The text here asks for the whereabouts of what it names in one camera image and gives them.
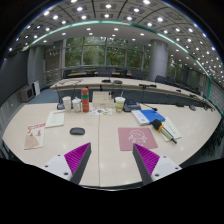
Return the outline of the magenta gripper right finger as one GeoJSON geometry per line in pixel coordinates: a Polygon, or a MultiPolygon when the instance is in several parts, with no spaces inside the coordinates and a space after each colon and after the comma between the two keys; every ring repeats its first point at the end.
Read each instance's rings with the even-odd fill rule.
{"type": "Polygon", "coordinates": [[[181,167],[167,155],[159,156],[138,144],[133,145],[133,156],[143,185],[148,185],[149,183],[181,170],[181,167]]]}

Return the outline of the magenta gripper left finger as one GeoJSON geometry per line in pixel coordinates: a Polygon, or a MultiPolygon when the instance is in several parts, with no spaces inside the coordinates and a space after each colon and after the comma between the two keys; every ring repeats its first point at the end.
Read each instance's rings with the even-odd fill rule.
{"type": "Polygon", "coordinates": [[[79,184],[91,155],[91,144],[86,143],[66,154],[57,154],[42,169],[72,183],[79,184]]]}

